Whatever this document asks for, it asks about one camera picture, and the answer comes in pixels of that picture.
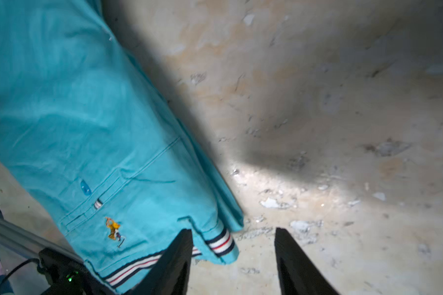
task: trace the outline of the striped tab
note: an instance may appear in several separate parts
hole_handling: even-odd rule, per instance
[[[102,203],[100,202],[99,199],[97,199],[97,200],[95,201],[95,203],[94,203],[94,207],[95,207],[95,209],[99,209],[101,206],[102,206]]]
[[[194,246],[194,248],[192,248],[192,257],[196,257],[199,255],[202,255],[202,252],[198,250],[197,247]]]
[[[226,228],[216,238],[208,240],[206,243],[218,257],[230,253],[235,247],[235,241]]]

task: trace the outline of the fabric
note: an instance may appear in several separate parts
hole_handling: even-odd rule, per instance
[[[183,228],[237,258],[241,209],[96,1],[0,0],[0,161],[119,293]]]

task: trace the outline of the concrete floor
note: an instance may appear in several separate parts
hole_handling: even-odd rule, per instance
[[[246,214],[189,294],[279,294],[284,227],[343,295],[443,295],[443,1],[104,4]],[[16,183],[0,207],[65,244]]]

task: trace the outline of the embroidered logo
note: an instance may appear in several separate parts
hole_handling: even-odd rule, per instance
[[[108,237],[114,241],[118,240],[119,242],[121,242],[120,245],[118,245],[119,248],[121,244],[123,244],[123,242],[125,241],[125,237],[122,236],[119,231],[120,225],[110,217],[106,217],[106,219],[107,221],[105,222],[105,224],[110,229],[110,234],[108,235]]]

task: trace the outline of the black cable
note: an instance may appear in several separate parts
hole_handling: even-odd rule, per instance
[[[9,278],[12,274],[14,274],[17,270],[19,270],[20,268],[22,268],[24,265],[26,265],[26,264],[28,264],[28,263],[36,263],[36,264],[38,265],[38,266],[36,267],[36,270],[38,271],[38,273],[40,273],[40,274],[44,274],[44,268],[42,268],[42,267],[40,266],[40,260],[39,260],[38,258],[30,258],[30,259],[28,259],[28,260],[26,260],[26,261],[20,263],[17,267],[13,268],[12,271],[11,271],[9,274],[7,274],[7,275],[3,278],[3,280],[0,282],[0,289],[1,289],[2,285],[3,285],[3,283],[5,283],[6,280],[8,280],[8,278]]]

